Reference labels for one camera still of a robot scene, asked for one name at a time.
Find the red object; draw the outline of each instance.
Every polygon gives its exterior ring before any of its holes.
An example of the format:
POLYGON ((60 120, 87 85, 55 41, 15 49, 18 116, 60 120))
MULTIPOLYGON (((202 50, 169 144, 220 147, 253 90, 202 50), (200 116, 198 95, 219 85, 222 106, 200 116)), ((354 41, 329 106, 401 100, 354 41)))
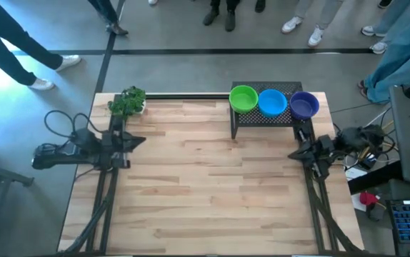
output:
POLYGON ((378 202, 376 196, 372 195, 371 193, 361 193, 361 195, 359 196, 359 200, 362 204, 366 206, 378 202))

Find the bowl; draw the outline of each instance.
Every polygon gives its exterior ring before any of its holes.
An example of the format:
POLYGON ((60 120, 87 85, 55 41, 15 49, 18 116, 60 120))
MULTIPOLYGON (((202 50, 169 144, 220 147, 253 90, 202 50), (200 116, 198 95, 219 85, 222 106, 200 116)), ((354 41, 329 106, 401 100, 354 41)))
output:
POLYGON ((288 106, 284 94, 275 89, 267 89, 259 94, 259 110, 267 118, 274 118, 282 114, 288 106))
POLYGON ((319 102, 308 92, 297 92, 289 101, 292 116, 295 119, 306 120, 313 117, 319 110, 319 102))
POLYGON ((232 109, 239 114, 247 114, 257 105, 259 97, 250 86, 240 85, 231 90, 229 101, 232 109))

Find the blue bowl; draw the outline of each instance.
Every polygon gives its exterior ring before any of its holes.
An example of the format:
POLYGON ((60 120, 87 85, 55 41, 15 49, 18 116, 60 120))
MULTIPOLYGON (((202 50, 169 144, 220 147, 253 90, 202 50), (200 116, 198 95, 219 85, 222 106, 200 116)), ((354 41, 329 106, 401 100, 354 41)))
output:
POLYGON ((295 93, 289 103, 292 116, 300 120, 310 119, 319 110, 318 99, 308 92, 295 93))
POLYGON ((267 118, 274 118, 282 114, 288 106, 288 100, 282 92, 267 89, 259 94, 259 110, 267 118))

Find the person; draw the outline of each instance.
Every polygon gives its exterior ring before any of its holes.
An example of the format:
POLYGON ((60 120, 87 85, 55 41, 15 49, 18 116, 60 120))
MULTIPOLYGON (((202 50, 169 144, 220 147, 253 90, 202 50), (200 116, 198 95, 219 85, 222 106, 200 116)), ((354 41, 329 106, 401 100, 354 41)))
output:
POLYGON ((118 14, 114 11, 110 0, 88 0, 96 9, 99 16, 107 23, 106 30, 113 31, 116 35, 127 35, 129 32, 119 26, 118 14))
MULTIPOLYGON (((313 0, 300 0, 297 4, 294 17, 287 21, 281 28, 281 32, 288 34, 293 31, 298 25, 300 25, 306 16, 306 12, 310 8, 313 0)), ((315 47, 321 43, 324 30, 327 29, 329 24, 334 20, 336 13, 339 11, 343 0, 326 0, 321 13, 321 18, 319 19, 313 34, 308 40, 308 46, 315 47)))
POLYGON ((410 20, 410 18, 407 17, 409 16, 407 14, 409 7, 410 0, 395 1, 383 14, 377 24, 365 26, 361 29, 361 33, 365 36, 384 37, 383 40, 370 46, 370 49, 375 54, 383 54, 387 50, 388 44, 391 38, 394 37, 394 34, 405 27, 406 23, 410 20))
POLYGON ((256 6, 254 7, 254 11, 256 13, 261 13, 265 10, 265 0, 257 0, 256 1, 256 6))
POLYGON ((378 3, 378 7, 381 8, 381 9, 385 9, 386 7, 389 6, 389 4, 391 4, 391 2, 392 2, 392 0, 381 0, 378 3))
MULTIPOLYGON (((240 0, 226 0, 227 2, 227 17, 226 17, 226 31, 230 32, 235 29, 235 9, 240 0)), ((211 0, 211 11, 205 16, 203 21, 205 26, 209 26, 213 23, 214 19, 219 15, 219 4, 221 0, 211 0)))
POLYGON ((389 88, 410 86, 410 23, 389 45, 376 70, 358 83, 360 93, 372 103, 389 101, 389 88))
MULTIPOLYGON (((0 6, 0 38, 20 48, 37 61, 50 69, 60 71, 80 62, 81 58, 74 56, 60 56, 52 54, 37 43, 21 26, 0 6)), ((26 71, 18 59, 8 50, 0 39, 0 69, 11 78, 30 89, 49 90, 54 83, 37 78, 33 73, 26 71)))

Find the concrete floor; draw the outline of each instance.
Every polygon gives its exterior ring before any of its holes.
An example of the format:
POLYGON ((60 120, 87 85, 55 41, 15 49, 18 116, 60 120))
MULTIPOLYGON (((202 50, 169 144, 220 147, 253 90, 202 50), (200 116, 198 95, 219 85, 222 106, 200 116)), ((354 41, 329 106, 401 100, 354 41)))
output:
MULTIPOLYGON (((112 4, 117 6, 119 1, 123 0, 112 0, 112 4)), ((315 10, 324 0, 315 2, 304 24, 291 35, 279 31, 291 18, 295 0, 267 0, 262 14, 254 13, 255 2, 242 1, 237 28, 227 33, 224 15, 210 27, 201 25, 208 0, 160 0, 155 7, 146 0, 126 0, 121 25, 130 36, 117 38, 114 49, 307 48, 319 15, 315 10)), ((0 215, 0 256, 54 253, 76 166, 35 171, 30 167, 31 154, 41 143, 64 142, 44 127, 47 111, 90 111, 109 35, 86 0, 0 0, 0 4, 47 49, 92 50, 77 67, 60 74, 19 56, 28 70, 56 82, 58 88, 53 91, 30 91, 0 71, 0 166, 35 177, 32 187, 14 183, 10 188, 0 215)), ((319 48, 368 48, 376 39, 362 36, 359 29, 381 16, 376 4, 377 0, 346 0, 319 48)), ((359 95, 356 83, 373 71, 380 58, 373 54, 113 55, 107 76, 101 78, 102 91, 120 92, 135 85, 148 92, 215 92, 228 91, 232 81, 301 81, 307 91, 327 93, 332 117, 340 127, 363 126, 384 106, 362 106, 368 102, 359 95)), ((51 124, 63 133, 71 129, 61 117, 51 117, 51 124)), ((361 213, 358 217, 366 249, 393 253, 390 229, 366 220, 361 213)))

